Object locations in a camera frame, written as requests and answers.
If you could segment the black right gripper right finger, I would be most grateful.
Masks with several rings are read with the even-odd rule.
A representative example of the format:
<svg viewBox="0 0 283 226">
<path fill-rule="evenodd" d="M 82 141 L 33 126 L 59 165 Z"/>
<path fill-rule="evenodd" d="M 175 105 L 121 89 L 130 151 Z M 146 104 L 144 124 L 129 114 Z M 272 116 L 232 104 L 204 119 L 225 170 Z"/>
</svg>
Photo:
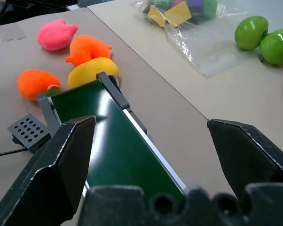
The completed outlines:
<svg viewBox="0 0 283 226">
<path fill-rule="evenodd" d="M 207 127 L 238 199 L 250 183 L 283 183 L 283 151 L 256 127 L 219 119 L 209 119 Z"/>
</svg>

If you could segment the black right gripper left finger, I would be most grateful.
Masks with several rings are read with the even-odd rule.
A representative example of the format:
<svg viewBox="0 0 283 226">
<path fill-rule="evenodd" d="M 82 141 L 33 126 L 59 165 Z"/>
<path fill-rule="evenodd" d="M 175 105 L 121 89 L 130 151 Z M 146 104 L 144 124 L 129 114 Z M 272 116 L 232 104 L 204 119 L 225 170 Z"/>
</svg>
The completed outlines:
<svg viewBox="0 0 283 226">
<path fill-rule="evenodd" d="M 76 214 L 95 116 L 69 120 L 29 160 L 0 201 L 0 226 L 61 226 Z"/>
</svg>

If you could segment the green conveyor belt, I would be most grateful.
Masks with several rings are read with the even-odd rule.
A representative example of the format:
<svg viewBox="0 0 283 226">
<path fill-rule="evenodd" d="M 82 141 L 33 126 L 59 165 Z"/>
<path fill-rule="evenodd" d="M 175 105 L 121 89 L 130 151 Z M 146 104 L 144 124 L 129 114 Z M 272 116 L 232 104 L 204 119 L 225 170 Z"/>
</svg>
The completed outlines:
<svg viewBox="0 0 283 226">
<path fill-rule="evenodd" d="M 100 73 L 93 82 L 52 97 L 40 94 L 37 100 L 52 134 L 71 119 L 95 117 L 86 188 L 131 185 L 141 187 L 147 199 L 168 193 L 183 200 L 186 185 L 153 144 L 113 76 Z"/>
</svg>

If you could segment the grey perforated control box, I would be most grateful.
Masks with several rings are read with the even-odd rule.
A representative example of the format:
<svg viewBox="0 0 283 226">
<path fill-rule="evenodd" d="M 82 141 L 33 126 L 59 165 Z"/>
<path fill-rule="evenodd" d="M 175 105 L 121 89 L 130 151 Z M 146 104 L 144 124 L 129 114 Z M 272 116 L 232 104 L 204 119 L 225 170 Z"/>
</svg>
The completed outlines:
<svg viewBox="0 0 283 226">
<path fill-rule="evenodd" d="M 32 153 L 36 153 L 51 139 L 49 130 L 32 114 L 27 114 L 7 127 L 12 134 L 12 141 Z"/>
</svg>

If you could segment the orange plush toy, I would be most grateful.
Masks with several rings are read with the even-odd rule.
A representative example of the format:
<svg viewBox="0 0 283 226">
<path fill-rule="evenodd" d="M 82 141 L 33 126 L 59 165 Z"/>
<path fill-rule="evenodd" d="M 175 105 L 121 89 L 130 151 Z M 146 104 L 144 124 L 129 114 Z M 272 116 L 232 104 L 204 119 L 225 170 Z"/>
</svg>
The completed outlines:
<svg viewBox="0 0 283 226">
<path fill-rule="evenodd" d="M 107 45 L 101 40 L 89 35 L 75 37 L 70 43 L 70 56 L 65 58 L 65 62 L 72 63 L 77 67 L 94 58 L 105 57 L 111 59 L 111 45 Z"/>
<path fill-rule="evenodd" d="M 30 100 L 37 101 L 39 94 L 51 89 L 60 89 L 60 80 L 51 73 L 40 69 L 27 69 L 19 74 L 17 88 L 20 94 Z"/>
</svg>

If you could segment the yellow plush toy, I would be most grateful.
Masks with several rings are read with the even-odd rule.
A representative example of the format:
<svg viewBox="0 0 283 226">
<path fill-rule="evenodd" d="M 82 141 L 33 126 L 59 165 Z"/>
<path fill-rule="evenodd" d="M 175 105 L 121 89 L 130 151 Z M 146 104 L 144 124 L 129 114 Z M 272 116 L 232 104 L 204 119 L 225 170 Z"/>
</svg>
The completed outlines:
<svg viewBox="0 0 283 226">
<path fill-rule="evenodd" d="M 99 57 L 75 67 L 68 76 L 68 88 L 84 85 L 95 81 L 97 74 L 105 72 L 107 75 L 118 77 L 119 69 L 109 58 Z"/>
</svg>

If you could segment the green toy apple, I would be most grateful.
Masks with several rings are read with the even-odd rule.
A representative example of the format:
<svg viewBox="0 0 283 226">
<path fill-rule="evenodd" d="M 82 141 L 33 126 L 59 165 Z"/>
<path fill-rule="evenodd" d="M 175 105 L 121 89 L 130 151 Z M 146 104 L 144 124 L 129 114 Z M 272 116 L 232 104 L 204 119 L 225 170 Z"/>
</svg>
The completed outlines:
<svg viewBox="0 0 283 226">
<path fill-rule="evenodd" d="M 283 64 L 283 28 L 269 33 L 259 45 L 263 59 L 272 65 Z"/>
<path fill-rule="evenodd" d="M 256 49 L 268 34 L 268 20 L 262 16 L 251 16 L 242 20 L 235 31 L 235 42 L 243 50 Z"/>
</svg>

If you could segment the pink plush toy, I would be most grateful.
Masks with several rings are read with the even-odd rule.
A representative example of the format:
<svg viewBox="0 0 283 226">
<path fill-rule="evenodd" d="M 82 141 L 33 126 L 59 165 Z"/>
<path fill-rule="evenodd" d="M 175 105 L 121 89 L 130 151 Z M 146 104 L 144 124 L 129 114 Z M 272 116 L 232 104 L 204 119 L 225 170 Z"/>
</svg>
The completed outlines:
<svg viewBox="0 0 283 226">
<path fill-rule="evenodd" d="M 78 28 L 76 24 L 66 24 L 64 19 L 50 21 L 39 29 L 38 44 L 46 50 L 61 50 L 71 43 Z"/>
</svg>

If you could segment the grey tape patch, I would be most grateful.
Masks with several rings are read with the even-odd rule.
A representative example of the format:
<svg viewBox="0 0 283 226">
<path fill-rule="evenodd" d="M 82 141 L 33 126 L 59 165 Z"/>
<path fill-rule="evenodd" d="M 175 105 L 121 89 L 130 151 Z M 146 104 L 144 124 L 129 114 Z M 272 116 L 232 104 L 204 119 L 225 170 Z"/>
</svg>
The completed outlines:
<svg viewBox="0 0 283 226">
<path fill-rule="evenodd" d="M 26 35 L 18 23 L 11 23 L 0 26 L 0 38 L 2 42 L 9 42 L 11 40 L 24 39 Z"/>
</svg>

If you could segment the clear plastic bag of toys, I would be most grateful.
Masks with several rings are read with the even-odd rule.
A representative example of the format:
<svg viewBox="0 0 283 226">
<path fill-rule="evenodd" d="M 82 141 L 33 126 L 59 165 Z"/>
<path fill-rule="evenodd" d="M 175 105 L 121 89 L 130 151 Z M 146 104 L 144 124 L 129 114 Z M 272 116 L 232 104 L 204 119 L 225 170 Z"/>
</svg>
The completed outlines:
<svg viewBox="0 0 283 226">
<path fill-rule="evenodd" d="M 131 7 L 163 28 L 191 65 L 212 76 L 245 60 L 234 40 L 247 12 L 237 0 L 138 0 Z"/>
</svg>

